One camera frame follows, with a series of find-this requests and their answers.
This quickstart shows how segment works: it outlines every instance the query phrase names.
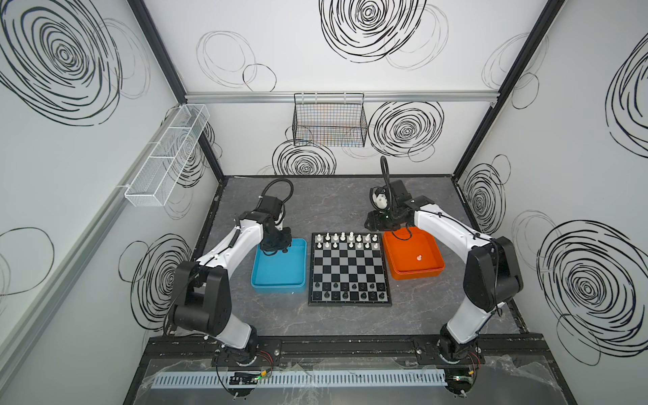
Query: black frame post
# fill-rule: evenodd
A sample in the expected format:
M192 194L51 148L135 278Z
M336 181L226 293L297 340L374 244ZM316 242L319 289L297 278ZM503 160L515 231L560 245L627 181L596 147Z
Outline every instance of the black frame post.
M547 4L542 10L542 13L540 13L540 17L538 17L538 20L535 22L533 29L529 33L524 46L522 46L522 50L515 59L515 62L513 62L513 66L511 66L508 75L502 83L502 86L500 88L500 96L497 99L497 103L488 110L486 115L484 115L484 118L481 120L481 123L477 128L477 132L475 132L475 135L472 137L470 144L464 151L463 156L461 156L459 164L454 169L454 173L452 174L453 178L458 180L468 167L468 164L470 164L470 160L477 152L477 149L480 147L480 144L488 131L491 129L495 118L497 118L498 114L504 107L504 104L508 100L509 95L515 88L515 85L520 79L520 76L522 76L524 69L526 69L526 66L527 64L529 64L531 57L533 57L536 49L538 49L540 42L553 23L553 20L558 15L558 12L562 8L564 2L565 0L547 1Z
M128 0L128 5L130 5L131 10L133 10L133 14L137 19L139 27L142 32L144 32L144 36L151 47L151 51L153 51L153 55L156 57L157 63L162 69L162 73L164 73L164 76L167 78L168 85L171 87L171 91L173 91L176 100L178 100L180 104L185 104L187 102L187 91L180 80L180 76L178 76L176 68L173 66L171 57L168 55L167 48L162 42L162 38L160 37L156 25L151 18L151 14L148 12L148 8L144 4L144 0ZM205 154L205 158L207 159L207 162L209 162L209 166L211 166L214 176L216 176L216 179L220 184L223 184L225 181L225 175L218 164L216 154L214 154L214 150L211 148L209 141L204 135L201 135L200 138L198 138L198 144L200 145L202 152Z

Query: white wire basket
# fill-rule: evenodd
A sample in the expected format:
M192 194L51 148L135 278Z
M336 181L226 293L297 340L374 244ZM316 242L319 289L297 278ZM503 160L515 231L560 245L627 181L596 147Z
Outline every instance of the white wire basket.
M124 196L136 207L162 207L202 133L209 112L205 104L185 104L155 145Z

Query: plastic container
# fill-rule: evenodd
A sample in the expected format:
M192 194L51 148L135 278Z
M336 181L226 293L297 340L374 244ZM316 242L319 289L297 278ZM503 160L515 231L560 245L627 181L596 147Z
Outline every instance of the plastic container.
M409 240L399 240L391 232L382 235L382 244L385 247L385 256L392 278L409 280L436 277L441 274L445 269L445 262L434 237L417 227L410 227L410 231ZM394 233L401 239L406 239L410 235L405 228Z
M251 284L258 293L306 291L306 240L293 239L288 253L266 256L257 246Z

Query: table surface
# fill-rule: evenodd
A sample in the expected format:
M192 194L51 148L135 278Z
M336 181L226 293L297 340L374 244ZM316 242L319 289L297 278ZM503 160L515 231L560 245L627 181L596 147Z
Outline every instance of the table surface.
M258 195L272 178L230 178L224 189L207 250L234 226L234 216L253 209ZM366 232L364 222L373 208L369 188L381 186L376 178L292 178L294 195L286 203L284 226L293 238L308 242L312 232L344 229ZM459 196L448 177L401 178L412 196L433 199L448 214L469 224ZM284 198L288 186L274 185L268 195ZM391 307L309 307L308 292L258 294L250 284L255 249L240 263L230 280L232 313L257 328L262 336L437 334L464 298L461 259L438 242L446 267L437 277L396 281L389 276ZM507 306L493 316L481 333L518 333Z

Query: robotic arm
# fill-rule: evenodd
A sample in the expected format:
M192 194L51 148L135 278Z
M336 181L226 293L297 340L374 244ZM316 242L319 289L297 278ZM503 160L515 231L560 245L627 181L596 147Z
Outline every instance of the robotic arm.
M275 183L285 182L290 194L284 200L267 196ZM229 234L196 262L182 262L176 268L169 308L171 323L198 330L224 343L240 363L254 359L257 333L254 327L232 315L229 279L248 252L256 245L267 255L286 252L292 243L290 228L283 227L285 203L293 193L290 180L270 182L252 211L235 218Z
M457 363L476 343L479 331L504 303L523 288L515 249L510 240L492 238L446 214L429 198L412 198L401 180L389 182L387 159L380 158L386 185L372 189L376 208L367 215L371 231L394 231L402 224L433 235L466 263L466 296L452 319L441 328L440 354Z

